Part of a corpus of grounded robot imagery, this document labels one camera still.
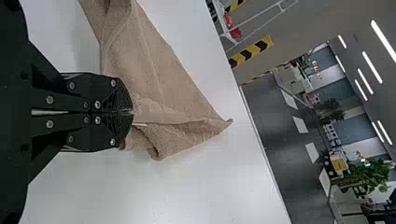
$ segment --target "red object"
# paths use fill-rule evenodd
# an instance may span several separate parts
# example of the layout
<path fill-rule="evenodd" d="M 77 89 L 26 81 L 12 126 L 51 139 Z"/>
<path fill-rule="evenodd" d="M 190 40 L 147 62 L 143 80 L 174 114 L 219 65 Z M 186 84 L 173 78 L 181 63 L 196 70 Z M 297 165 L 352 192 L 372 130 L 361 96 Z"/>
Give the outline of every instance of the red object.
<path fill-rule="evenodd" d="M 239 30 L 239 28 L 233 29 L 233 19 L 231 18 L 230 14 L 225 13 L 224 14 L 224 21 L 228 29 L 230 29 L 230 35 L 232 38 L 241 38 L 242 37 L 242 32 Z"/>

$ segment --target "yellow and black striped barrier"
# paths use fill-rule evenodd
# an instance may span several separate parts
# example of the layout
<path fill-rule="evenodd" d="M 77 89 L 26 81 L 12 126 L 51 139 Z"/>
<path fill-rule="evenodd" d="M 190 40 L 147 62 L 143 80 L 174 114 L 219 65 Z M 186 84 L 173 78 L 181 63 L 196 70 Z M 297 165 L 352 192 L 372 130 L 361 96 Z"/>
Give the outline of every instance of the yellow and black striped barrier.
<path fill-rule="evenodd" d="M 259 79 L 259 78 L 261 78 L 261 77 L 263 77 L 263 76 L 271 75 L 271 74 L 272 74 L 272 73 L 271 73 L 270 71 L 265 72 L 265 73 L 260 74 L 260 75 L 258 75 L 258 76 L 256 76 L 256 77 L 251 78 L 251 79 L 250 79 L 249 81 L 247 81 L 247 82 L 242 83 L 241 86 L 245 86 L 245 85 L 249 84 L 250 82 L 254 82 L 256 79 Z"/>
<path fill-rule="evenodd" d="M 257 57 L 257 55 L 259 55 L 266 49 L 271 48 L 273 45 L 274 42 L 272 41 L 271 36 L 266 35 L 257 43 L 250 45 L 246 49 L 235 54 L 228 60 L 228 62 L 230 63 L 231 68 L 235 68 L 236 66 L 245 63 L 247 60 Z"/>
<path fill-rule="evenodd" d="M 226 12 L 233 12 L 241 7 L 247 0 L 236 0 L 229 7 L 225 8 Z"/>

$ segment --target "white table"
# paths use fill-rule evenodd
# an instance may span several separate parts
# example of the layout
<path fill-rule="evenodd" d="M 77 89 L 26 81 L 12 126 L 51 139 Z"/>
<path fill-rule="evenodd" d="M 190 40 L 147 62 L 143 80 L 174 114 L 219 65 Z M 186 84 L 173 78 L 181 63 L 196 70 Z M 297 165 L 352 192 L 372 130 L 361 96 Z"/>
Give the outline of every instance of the white table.
<path fill-rule="evenodd" d="M 22 0 L 30 38 L 60 71 L 99 71 L 76 0 Z M 204 0 L 141 0 L 209 102 L 234 124 L 162 162 L 111 149 L 59 154 L 31 183 L 21 223 L 290 223 Z"/>

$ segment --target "metal rod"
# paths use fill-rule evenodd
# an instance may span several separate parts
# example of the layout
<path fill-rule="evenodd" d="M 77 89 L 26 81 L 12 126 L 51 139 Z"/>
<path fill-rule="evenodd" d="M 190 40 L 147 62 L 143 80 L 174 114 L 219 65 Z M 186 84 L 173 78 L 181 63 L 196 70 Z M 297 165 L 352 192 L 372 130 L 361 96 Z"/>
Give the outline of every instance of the metal rod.
<path fill-rule="evenodd" d="M 293 4 L 291 4 L 290 6 L 288 6 L 287 8 L 285 8 L 283 11 L 281 11 L 280 13 L 278 13 L 276 16 L 274 16 L 271 20 L 269 20 L 268 22 L 266 22 L 265 24 L 261 25 L 259 28 L 257 28 L 256 30 L 254 30 L 252 33 L 250 33 L 249 35 L 247 35 L 245 38 L 243 38 L 241 41 L 239 41 L 239 43 L 244 42 L 245 40 L 247 40 L 249 37 L 251 37 L 252 35 L 254 35 L 256 32 L 258 32 L 262 27 L 266 26 L 268 23 L 270 23 L 271 21 L 273 21 L 274 19 L 276 19 L 277 17 L 279 17 L 280 15 L 282 15 L 286 10 L 288 10 L 289 8 L 293 7 L 294 5 L 296 5 L 299 2 L 299 0 L 296 0 Z M 230 47 L 229 49 L 227 49 L 225 52 L 228 53 L 230 50 L 234 49 L 236 46 L 238 45 L 234 45 L 232 47 Z"/>

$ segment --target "beige towel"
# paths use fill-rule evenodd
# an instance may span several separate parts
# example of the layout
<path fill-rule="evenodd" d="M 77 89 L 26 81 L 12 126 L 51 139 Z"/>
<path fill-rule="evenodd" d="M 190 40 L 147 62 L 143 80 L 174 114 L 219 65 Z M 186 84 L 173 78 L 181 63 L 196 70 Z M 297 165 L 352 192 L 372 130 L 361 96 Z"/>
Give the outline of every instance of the beige towel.
<path fill-rule="evenodd" d="M 101 45 L 103 73 L 120 77 L 134 102 L 127 149 L 162 160 L 221 133 L 224 121 L 195 86 L 135 0 L 79 0 Z"/>

